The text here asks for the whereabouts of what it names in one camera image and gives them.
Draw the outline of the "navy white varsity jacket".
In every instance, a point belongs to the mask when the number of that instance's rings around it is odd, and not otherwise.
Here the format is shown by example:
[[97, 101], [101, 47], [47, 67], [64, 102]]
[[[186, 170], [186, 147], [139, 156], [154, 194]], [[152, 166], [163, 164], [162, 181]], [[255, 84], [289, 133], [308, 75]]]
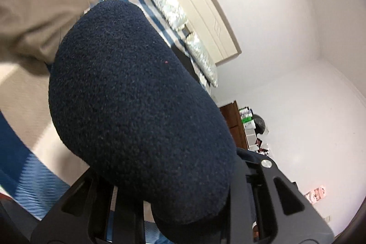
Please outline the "navy white varsity jacket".
[[236, 145], [137, 5], [102, 1], [74, 24], [51, 67], [48, 101], [64, 145], [117, 187], [117, 210], [150, 203], [171, 241], [229, 239]]

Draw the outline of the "blue white plaid bedspread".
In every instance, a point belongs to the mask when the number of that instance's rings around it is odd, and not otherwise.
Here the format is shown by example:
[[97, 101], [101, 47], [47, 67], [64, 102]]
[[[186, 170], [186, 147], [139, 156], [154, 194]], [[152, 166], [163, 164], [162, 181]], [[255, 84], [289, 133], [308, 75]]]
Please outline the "blue white plaid bedspread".
[[[175, 30], [152, 0], [120, 1], [137, 5], [167, 46], [179, 52], [171, 40]], [[48, 90], [54, 61], [1, 52], [1, 186], [37, 225], [91, 168], [64, 145], [53, 124]], [[109, 218], [117, 190], [114, 185]]]

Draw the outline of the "items on dresser top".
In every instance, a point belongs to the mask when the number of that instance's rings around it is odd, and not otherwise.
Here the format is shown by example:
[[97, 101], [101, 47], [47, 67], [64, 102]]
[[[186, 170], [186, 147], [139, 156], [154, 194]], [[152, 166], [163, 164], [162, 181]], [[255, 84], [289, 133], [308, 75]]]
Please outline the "items on dresser top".
[[268, 128], [263, 118], [255, 113], [250, 107], [239, 109], [241, 122], [247, 139], [247, 147], [250, 151], [269, 156], [270, 149], [259, 136], [268, 134]]

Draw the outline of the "brown wooden dresser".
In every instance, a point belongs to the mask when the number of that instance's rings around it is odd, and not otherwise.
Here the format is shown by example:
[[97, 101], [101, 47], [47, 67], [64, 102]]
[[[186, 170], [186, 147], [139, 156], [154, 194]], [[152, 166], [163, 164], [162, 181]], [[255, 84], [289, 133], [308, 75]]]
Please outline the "brown wooden dresser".
[[248, 140], [246, 138], [244, 126], [241, 122], [239, 108], [236, 100], [225, 106], [220, 107], [220, 111], [226, 120], [236, 147], [248, 150]]

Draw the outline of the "cream padded headboard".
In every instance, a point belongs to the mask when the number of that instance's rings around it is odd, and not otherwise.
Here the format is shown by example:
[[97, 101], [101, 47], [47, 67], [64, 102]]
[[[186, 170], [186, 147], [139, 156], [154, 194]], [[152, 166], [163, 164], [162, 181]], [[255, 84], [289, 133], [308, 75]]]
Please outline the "cream padded headboard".
[[188, 18], [188, 29], [198, 35], [215, 64], [223, 64], [241, 54], [238, 40], [217, 0], [178, 2]]

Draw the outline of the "taupe brown garment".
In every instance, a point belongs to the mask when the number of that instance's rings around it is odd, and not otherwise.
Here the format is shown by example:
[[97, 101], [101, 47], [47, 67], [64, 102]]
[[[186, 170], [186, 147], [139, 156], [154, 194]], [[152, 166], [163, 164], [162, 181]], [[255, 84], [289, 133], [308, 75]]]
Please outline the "taupe brown garment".
[[100, 0], [1, 0], [1, 52], [51, 64], [63, 37]]

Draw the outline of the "pale green fluffy pillow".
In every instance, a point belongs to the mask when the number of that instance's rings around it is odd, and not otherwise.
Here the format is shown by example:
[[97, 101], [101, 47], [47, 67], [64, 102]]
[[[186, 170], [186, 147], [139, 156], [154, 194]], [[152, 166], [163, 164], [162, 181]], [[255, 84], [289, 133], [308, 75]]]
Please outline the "pale green fluffy pillow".
[[173, 30], [181, 31], [184, 29], [188, 18], [178, 0], [152, 1]]

